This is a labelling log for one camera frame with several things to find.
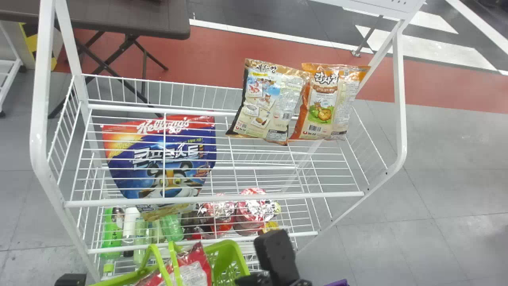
snack bag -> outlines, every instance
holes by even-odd
[[[179,252],[176,255],[182,284],[185,286],[211,286],[212,268],[208,263],[203,245],[196,243],[191,250]],[[173,286],[177,285],[171,260],[166,264],[169,278]],[[148,276],[141,279],[136,286],[163,286],[166,285],[161,272],[156,269]]]
[[[302,63],[312,74],[292,139],[345,140],[351,106],[369,66]]]
[[[159,118],[102,127],[109,171],[124,197],[197,196],[201,191],[217,158],[214,117],[171,115],[164,125]],[[145,220],[154,221],[195,206],[136,207]]]
[[[288,124],[310,74],[245,59],[242,104],[226,135],[256,137],[286,145]]]

kellogg's logo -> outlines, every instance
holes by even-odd
[[[189,124],[187,117],[184,117],[182,121],[166,121],[166,126],[164,126],[164,119],[147,119],[146,122],[141,123],[136,129],[138,130],[138,134],[148,134],[161,130],[167,130],[169,134],[173,134],[180,133],[183,129],[187,129]]]

red packaging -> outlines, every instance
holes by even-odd
[[[196,243],[190,251],[184,251],[177,254],[178,266],[182,282],[186,286],[211,286],[212,269],[206,258],[205,251],[201,242]],[[173,285],[177,285],[173,273],[171,260],[166,264],[166,270]],[[155,270],[152,274],[141,279],[136,286],[162,286],[166,285],[159,272]]]
[[[265,190],[260,188],[244,189],[241,195],[265,194]],[[248,200],[237,202],[235,211],[235,224],[233,228],[236,233],[242,236],[249,236],[258,232],[265,224],[265,213],[263,205],[265,200]]]
[[[235,203],[232,201],[203,203],[198,209],[198,215],[202,217],[203,238],[220,238],[233,227],[233,215]]]

wire basket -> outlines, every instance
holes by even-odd
[[[173,271],[175,273],[175,280],[177,284],[175,286],[183,286],[183,282],[180,277],[178,260],[176,258],[176,253],[181,250],[181,247],[176,245],[174,242],[169,242],[168,248],[171,263],[173,265]],[[208,258],[208,263],[210,263],[210,267],[212,268],[212,284],[214,286],[234,286],[235,279],[250,274],[242,252],[240,251],[240,247],[236,242],[232,240],[223,240],[206,246],[204,250]],[[152,254],[155,258],[155,264],[147,266],[148,260]],[[136,283],[156,269],[159,269],[166,285],[173,286],[170,275],[166,270],[166,264],[162,259],[158,247],[155,244],[150,244],[139,270],[118,276],[111,280],[101,281],[93,284],[92,286],[129,285]]]

plastic bottle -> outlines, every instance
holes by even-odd
[[[164,233],[162,231],[161,222],[159,220],[154,220],[152,222],[153,227],[153,237],[152,243],[163,243],[166,240]]]
[[[160,223],[162,231],[168,241],[183,240],[183,229],[177,214],[162,217]]]
[[[124,212],[122,208],[108,208],[104,211],[104,231],[101,248],[118,247],[122,245],[122,228]],[[120,252],[104,252],[101,258],[105,259],[103,273],[106,276],[113,274],[115,260],[120,257]]]
[[[134,244],[136,219],[140,217],[140,213],[136,207],[130,207],[125,209],[125,219],[123,220],[123,236],[122,246],[131,246]],[[123,252],[123,257],[132,257],[134,252],[127,250]]]
[[[136,218],[136,237],[134,239],[134,245],[148,244],[148,229],[146,226],[147,223],[143,218]],[[134,250],[134,264],[136,264],[136,268],[140,268],[141,263],[143,262],[143,257],[145,256],[145,251],[146,250],[144,248]]]

